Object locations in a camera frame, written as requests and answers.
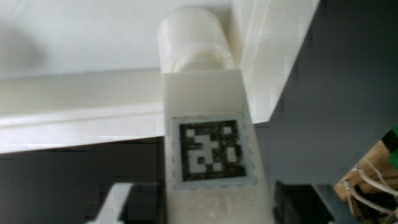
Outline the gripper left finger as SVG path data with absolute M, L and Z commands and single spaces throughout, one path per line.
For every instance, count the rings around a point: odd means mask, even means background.
M 124 222 L 118 220 L 118 217 L 131 187 L 131 183 L 115 183 L 111 185 L 97 216 L 93 220 L 88 221 L 84 224 L 124 224 Z

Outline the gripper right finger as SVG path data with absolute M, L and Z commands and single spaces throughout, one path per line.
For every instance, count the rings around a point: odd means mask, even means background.
M 326 184 L 275 182 L 275 224 L 358 224 Z

